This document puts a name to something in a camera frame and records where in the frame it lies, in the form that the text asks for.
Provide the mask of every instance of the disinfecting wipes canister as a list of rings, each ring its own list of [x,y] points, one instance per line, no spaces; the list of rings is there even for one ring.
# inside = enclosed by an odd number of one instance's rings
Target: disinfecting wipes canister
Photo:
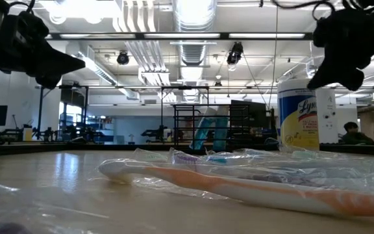
[[[306,88],[309,79],[279,83],[278,106],[282,144],[319,150],[316,91]]]

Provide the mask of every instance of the desk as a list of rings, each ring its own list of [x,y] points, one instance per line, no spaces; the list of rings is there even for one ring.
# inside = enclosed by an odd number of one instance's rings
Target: desk
[[[370,219],[338,219],[251,207],[234,200],[208,200],[117,185],[97,172],[96,168],[103,160],[126,155],[132,155],[132,151],[0,156],[0,184],[17,188],[64,189],[70,193],[74,209],[81,214],[68,213],[47,219],[62,227],[93,233],[374,233],[374,220]],[[39,226],[26,220],[23,224],[31,226],[34,233],[43,233],[35,230]]]

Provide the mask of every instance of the metal shelving rack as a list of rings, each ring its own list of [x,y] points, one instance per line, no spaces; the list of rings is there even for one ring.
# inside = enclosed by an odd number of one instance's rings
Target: metal shelving rack
[[[229,113],[231,111],[234,111],[235,113],[241,113],[239,115],[231,116],[219,116],[219,115],[214,115],[214,116],[204,116],[204,115],[199,115],[197,113],[200,113],[200,107],[229,107]],[[250,126],[250,116],[249,116],[249,105],[231,105],[231,104],[180,104],[180,105],[173,105],[174,108],[174,134],[173,134],[173,142],[174,146],[179,146],[181,143],[181,139],[179,139],[179,131],[192,131],[193,138],[183,138],[182,141],[188,141],[191,142],[193,141],[193,146],[198,140],[209,140],[210,137],[206,139],[196,139],[195,138],[195,130],[200,129],[198,127],[198,122],[200,121],[201,118],[203,117],[209,117],[209,118],[228,118],[229,119],[229,126],[228,127],[202,127],[201,129],[209,129],[209,130],[216,130],[216,129],[228,129],[227,133],[227,138],[213,138],[212,140],[226,140],[227,145],[229,142],[232,140],[232,136],[238,136],[238,135],[248,135],[249,130],[251,128]],[[232,126],[232,120],[237,122],[241,122],[239,126]],[[186,122],[186,121],[192,121],[192,127],[180,127],[181,122]]]

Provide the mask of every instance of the plastic wrap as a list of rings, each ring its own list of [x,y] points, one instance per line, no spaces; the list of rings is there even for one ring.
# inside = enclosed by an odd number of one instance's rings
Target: plastic wrap
[[[109,178],[124,174],[126,169],[129,173],[146,172],[150,176],[141,175],[132,180],[135,185],[143,187],[190,196],[220,198],[209,193],[214,192],[245,202],[296,211],[340,214],[339,209],[343,208],[333,206],[337,206],[336,203],[339,202],[343,202],[343,207],[348,206],[348,201],[342,200],[341,196],[355,200],[350,202],[364,200],[367,204],[374,203],[374,157],[353,157],[288,148],[278,153],[243,149],[232,153],[209,153],[204,157],[172,149],[166,163],[146,164],[146,161],[141,159],[142,157],[138,157],[137,161],[111,160],[104,162],[99,168]],[[217,181],[215,183],[218,186],[208,184],[213,180]],[[242,191],[248,186],[258,188],[255,191],[244,190],[255,193],[254,195],[235,192],[232,194],[232,190]],[[230,192],[225,190],[227,187],[230,187]],[[267,195],[263,190],[268,190],[271,194]],[[297,207],[290,208],[288,203],[278,201],[289,200],[290,194],[298,194],[299,200],[293,201],[298,204]],[[311,205],[311,209],[306,209],[305,202]],[[346,210],[349,215],[374,215],[374,208],[350,209]]]
[[[0,185],[0,234],[89,234],[94,230],[84,223],[108,220],[107,216],[83,211],[81,205],[75,195],[59,188]]]

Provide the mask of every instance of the ceiling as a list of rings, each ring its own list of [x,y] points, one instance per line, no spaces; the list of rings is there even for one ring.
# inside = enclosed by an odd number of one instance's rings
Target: ceiling
[[[102,4],[115,4],[120,0],[104,0]],[[84,18],[68,18],[63,24],[51,23],[49,12],[44,8],[50,0],[40,0],[36,4],[34,12],[48,24],[51,32],[58,33],[111,33],[115,32],[111,18],[104,18],[100,23],[91,24]],[[303,33],[312,32],[316,22],[312,18],[311,10],[277,10],[272,7],[269,1],[264,7],[259,7],[258,1],[248,0],[219,0],[216,9],[214,32],[284,32]],[[305,0],[287,0],[280,2],[295,4],[306,2]],[[155,26],[159,32],[174,31],[173,11],[171,0],[155,0]],[[316,16],[325,16],[328,11],[324,8],[316,11]],[[124,41],[81,41],[82,47],[90,46],[95,51],[96,62],[102,64],[108,72],[116,76],[117,80],[124,80],[128,85],[141,85],[138,80],[138,64],[130,55],[128,65],[119,66],[116,62],[117,55],[121,50],[128,50]],[[319,65],[323,56],[323,50],[313,48],[311,51],[309,41],[243,41],[244,56],[239,61],[235,71],[228,71],[225,62],[226,55],[231,49],[234,40],[218,40],[216,45],[210,45],[206,54],[206,61],[202,79],[199,85],[213,86],[216,75],[221,76],[223,86],[244,86],[244,85],[277,85],[286,72],[292,68],[294,77],[306,77],[305,63],[312,57],[316,57],[316,65]],[[177,46],[170,45],[170,41],[159,41],[166,68],[169,70],[169,80],[176,84],[180,82],[180,61],[177,53]],[[374,74],[374,61],[364,70],[366,77]],[[81,85],[99,85],[100,78],[88,68],[65,75],[64,80],[80,82]],[[374,86],[374,77],[367,79],[365,86]],[[373,90],[361,90],[356,92],[358,98],[369,97]],[[337,90],[341,98],[344,94],[353,94],[348,90]]]

